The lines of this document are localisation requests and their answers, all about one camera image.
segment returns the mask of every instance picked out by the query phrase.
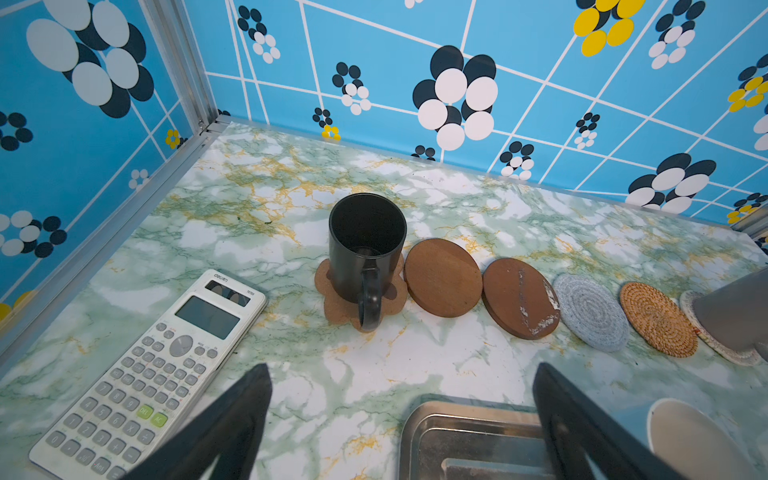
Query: woven coaster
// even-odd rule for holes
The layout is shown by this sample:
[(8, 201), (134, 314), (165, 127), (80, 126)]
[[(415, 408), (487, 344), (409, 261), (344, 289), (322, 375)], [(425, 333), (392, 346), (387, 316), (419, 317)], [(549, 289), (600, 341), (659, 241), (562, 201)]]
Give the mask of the woven coaster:
[(560, 275), (552, 286), (563, 323), (587, 345), (603, 352), (627, 345), (627, 316), (607, 288), (586, 276), (568, 274)]
[[(392, 277), (392, 283), (387, 291), (384, 292), (384, 297), (382, 298), (382, 322), (385, 316), (400, 313), (406, 304), (408, 286), (400, 276), (403, 264), (404, 260), (402, 255), (400, 255), (400, 260), (398, 260), (395, 267), (395, 274)], [(351, 323), (358, 331), (362, 331), (360, 330), (357, 303), (347, 302), (333, 289), (331, 279), (328, 277), (330, 266), (330, 260), (325, 259), (315, 272), (315, 288), (326, 298), (323, 304), (323, 313), (331, 325)]]
[(701, 339), (707, 345), (711, 346), (712, 350), (718, 352), (725, 359), (730, 360), (737, 365), (755, 366), (758, 363), (761, 363), (763, 360), (760, 358), (760, 354), (757, 353), (757, 350), (749, 349), (744, 352), (737, 352), (736, 350), (729, 349), (722, 343), (718, 342), (713, 336), (710, 335), (709, 332), (704, 329), (701, 323), (699, 323), (699, 319), (696, 318), (696, 313), (694, 312), (694, 300), (701, 296), (704, 296), (704, 294), (694, 292), (693, 290), (688, 290), (687, 292), (683, 292), (683, 294), (680, 295), (680, 309), (683, 310), (690, 322), (694, 325), (694, 329), (696, 333), (698, 333), (698, 335), (701, 337)]
[(678, 358), (696, 353), (694, 326), (662, 292), (645, 283), (630, 282), (619, 297), (629, 323), (650, 346)]

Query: green marble pattern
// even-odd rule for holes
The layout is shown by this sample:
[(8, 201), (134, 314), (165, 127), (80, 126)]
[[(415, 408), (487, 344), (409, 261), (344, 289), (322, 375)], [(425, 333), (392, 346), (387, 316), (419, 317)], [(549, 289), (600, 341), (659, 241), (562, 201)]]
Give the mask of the green marble pattern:
[(735, 366), (701, 341), (696, 355), (674, 359), (632, 331), (627, 348), (603, 353), (562, 323), (524, 341), (482, 303), (441, 319), (411, 300), (374, 333), (329, 326), (313, 274), (327, 255), (331, 207), (360, 191), (402, 208), (406, 252), (441, 237), (482, 269), (517, 257), (550, 281), (588, 275), (613, 293), (640, 281), (677, 298), (766, 262), (731, 230), (232, 124), (0, 381), (7, 478), (42, 478), (27, 460), (40, 434), (208, 268), (236, 274), (269, 300), (196, 407), (269, 364), (274, 393), (253, 478), (395, 478), (400, 429), (420, 399), (530, 407), (540, 362), (609, 411), (664, 396), (693, 404), (765, 475), (768, 365)]

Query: metal tray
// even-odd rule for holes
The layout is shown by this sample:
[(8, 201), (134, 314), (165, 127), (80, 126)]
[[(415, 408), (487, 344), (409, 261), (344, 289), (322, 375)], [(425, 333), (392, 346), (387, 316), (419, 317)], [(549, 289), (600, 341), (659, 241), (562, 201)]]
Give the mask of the metal tray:
[(554, 480), (535, 413), (426, 402), (408, 417), (400, 480)]

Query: blue wallpaper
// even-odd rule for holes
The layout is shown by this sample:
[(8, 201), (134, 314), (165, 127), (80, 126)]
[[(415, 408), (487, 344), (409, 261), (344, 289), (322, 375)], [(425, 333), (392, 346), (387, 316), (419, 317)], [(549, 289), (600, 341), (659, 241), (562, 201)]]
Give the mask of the blue wallpaper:
[(191, 134), (135, 0), (0, 0), (0, 320)]
[(765, 2), (184, 2), (236, 117), (723, 224), (768, 200)]

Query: white calculator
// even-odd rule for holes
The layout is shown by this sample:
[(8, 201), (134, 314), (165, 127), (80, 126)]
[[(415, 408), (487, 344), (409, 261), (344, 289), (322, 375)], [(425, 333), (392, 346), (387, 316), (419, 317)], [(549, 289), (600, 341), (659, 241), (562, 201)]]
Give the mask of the white calculator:
[(182, 424), (266, 297), (206, 271), (32, 447), (63, 480), (117, 480)]

